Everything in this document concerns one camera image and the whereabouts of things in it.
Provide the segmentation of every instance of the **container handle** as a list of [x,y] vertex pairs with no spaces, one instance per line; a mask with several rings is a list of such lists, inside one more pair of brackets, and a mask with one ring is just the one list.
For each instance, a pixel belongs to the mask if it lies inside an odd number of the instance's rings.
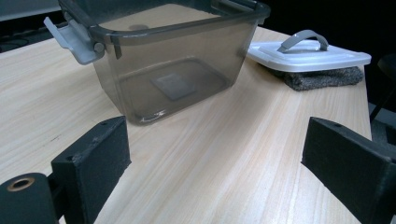
[[277,51],[284,53],[294,45],[301,42],[302,40],[311,37],[315,37],[318,40],[318,42],[320,43],[320,50],[324,50],[324,51],[327,50],[327,47],[329,47],[329,43],[327,42],[326,38],[323,35],[318,35],[317,33],[311,30],[303,30],[295,35],[292,35],[287,40],[285,40]]
[[58,29],[47,17],[44,24],[58,44],[69,49],[80,64],[92,63],[105,55],[105,46],[102,43],[92,43],[85,28],[76,21],[71,20],[67,26]]

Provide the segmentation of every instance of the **black chair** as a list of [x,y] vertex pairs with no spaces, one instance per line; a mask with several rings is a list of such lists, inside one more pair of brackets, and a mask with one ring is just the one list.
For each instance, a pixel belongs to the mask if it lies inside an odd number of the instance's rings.
[[396,91],[396,53],[382,57],[378,62],[378,67],[387,77],[390,78],[392,81],[392,87],[390,91],[384,93],[377,106],[370,114],[370,122],[373,122],[378,112],[385,106],[390,96]]

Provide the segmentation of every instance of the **wooden table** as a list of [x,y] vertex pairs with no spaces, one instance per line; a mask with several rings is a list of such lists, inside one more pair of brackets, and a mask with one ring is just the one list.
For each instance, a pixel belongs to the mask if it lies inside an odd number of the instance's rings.
[[[0,54],[0,115],[3,183],[49,175],[56,155],[120,112],[93,66],[51,39]],[[311,116],[371,138],[364,81],[297,92],[246,59],[227,91],[150,126],[128,124],[132,164],[96,223],[359,223],[300,164]]]

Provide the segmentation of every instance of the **white lid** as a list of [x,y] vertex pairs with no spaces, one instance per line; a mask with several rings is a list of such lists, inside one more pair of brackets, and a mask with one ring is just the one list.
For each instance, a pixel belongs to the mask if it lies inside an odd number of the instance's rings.
[[299,36],[300,32],[291,37],[294,38],[291,45],[287,43],[290,39],[285,42],[252,42],[247,56],[266,67],[284,72],[330,70],[366,65],[371,61],[369,54],[328,45],[323,36],[309,32],[309,37],[317,37],[319,42],[301,40],[306,37]]

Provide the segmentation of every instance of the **hole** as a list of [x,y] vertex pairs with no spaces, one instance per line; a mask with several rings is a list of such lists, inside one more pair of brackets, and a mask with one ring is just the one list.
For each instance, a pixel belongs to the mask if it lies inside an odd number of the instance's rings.
[[33,183],[35,182],[35,179],[32,177],[25,177],[19,180],[15,180],[12,182],[10,185],[8,185],[7,190],[11,192],[15,191],[20,191],[23,189],[29,188]]

